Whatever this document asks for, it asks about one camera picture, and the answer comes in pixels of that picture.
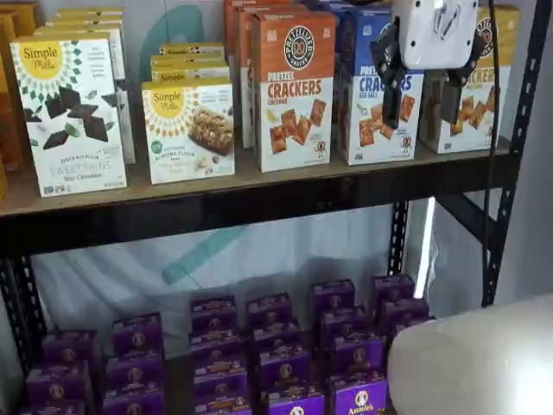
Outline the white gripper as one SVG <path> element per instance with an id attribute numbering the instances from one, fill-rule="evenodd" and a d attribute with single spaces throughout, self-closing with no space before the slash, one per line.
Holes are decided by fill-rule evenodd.
<path id="1" fill-rule="evenodd" d="M 392 21 L 370 50 L 384 85 L 383 122 L 399 125 L 401 85 L 408 69 L 448 69 L 441 117 L 456 122 L 461 93 L 480 58 L 475 31 L 479 4 L 469 0 L 404 0 L 392 3 Z"/>

